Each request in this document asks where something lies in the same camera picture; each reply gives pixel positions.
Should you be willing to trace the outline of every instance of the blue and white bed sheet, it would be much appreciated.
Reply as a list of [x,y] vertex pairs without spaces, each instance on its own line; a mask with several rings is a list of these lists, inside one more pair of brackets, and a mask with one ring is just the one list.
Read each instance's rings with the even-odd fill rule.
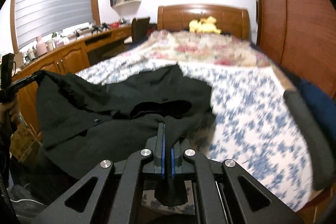
[[[178,63],[184,75],[212,86],[213,128],[187,136],[193,148],[209,159],[234,159],[294,211],[309,200],[312,168],[306,142],[283,100],[283,88],[272,68],[243,68],[203,63],[115,57],[77,75],[95,84],[125,80],[145,70]],[[165,207],[144,191],[145,206],[194,214],[191,183],[188,203]]]

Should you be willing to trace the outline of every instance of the wooden headboard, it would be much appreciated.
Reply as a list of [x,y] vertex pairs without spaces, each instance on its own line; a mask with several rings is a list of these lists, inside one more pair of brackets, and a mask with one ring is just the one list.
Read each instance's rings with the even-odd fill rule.
[[250,20],[247,10],[213,4],[159,6],[157,29],[180,31],[188,28],[191,20],[209,16],[217,19],[216,26],[222,32],[232,33],[241,39],[249,38]]

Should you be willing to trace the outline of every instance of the pink vase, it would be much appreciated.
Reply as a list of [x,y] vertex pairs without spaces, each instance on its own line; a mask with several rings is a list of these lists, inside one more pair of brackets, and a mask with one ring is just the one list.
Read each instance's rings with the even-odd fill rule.
[[37,51],[37,56],[41,56],[45,53],[47,53],[47,46],[45,45],[44,41],[42,40],[42,36],[39,35],[38,37],[36,37],[36,51]]

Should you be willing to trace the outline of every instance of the silver bolt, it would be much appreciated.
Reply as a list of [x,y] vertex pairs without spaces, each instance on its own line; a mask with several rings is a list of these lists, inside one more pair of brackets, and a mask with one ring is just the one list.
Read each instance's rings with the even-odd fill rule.
[[141,150],[140,153],[141,153],[142,156],[148,156],[152,153],[152,151],[150,151],[149,149],[146,148],[146,149]]
[[233,167],[233,166],[236,165],[236,162],[235,162],[234,160],[226,160],[226,161],[225,161],[225,165],[226,165],[227,167]]
[[103,167],[103,168],[108,168],[111,166],[111,162],[109,160],[103,160],[101,163],[100,163],[100,166]]
[[185,153],[187,156],[194,156],[196,152],[195,152],[195,150],[187,149],[184,153]]

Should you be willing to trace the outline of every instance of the yellow stuffed toy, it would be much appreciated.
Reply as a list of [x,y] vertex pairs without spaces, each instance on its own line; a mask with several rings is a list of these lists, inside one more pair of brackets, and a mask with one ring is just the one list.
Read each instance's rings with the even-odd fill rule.
[[208,18],[201,18],[200,21],[197,20],[192,20],[189,23],[189,31],[190,32],[196,32],[196,33],[209,33],[209,32],[214,32],[217,34],[220,34],[222,30],[217,29],[215,23],[217,20],[209,16]]

